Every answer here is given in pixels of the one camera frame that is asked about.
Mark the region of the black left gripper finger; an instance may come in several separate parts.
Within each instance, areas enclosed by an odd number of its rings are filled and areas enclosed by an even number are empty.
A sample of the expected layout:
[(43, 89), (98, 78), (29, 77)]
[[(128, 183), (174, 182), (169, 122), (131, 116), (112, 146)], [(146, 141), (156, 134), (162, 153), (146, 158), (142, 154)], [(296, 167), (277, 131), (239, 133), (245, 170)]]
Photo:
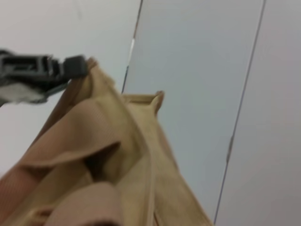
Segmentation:
[(75, 79), (86, 76), (87, 64), (83, 56), (60, 61), (51, 55), (17, 55), (0, 52), (2, 78)]
[(66, 89), (69, 81), (66, 78), (1, 77), (0, 103), (43, 104), (50, 96)]

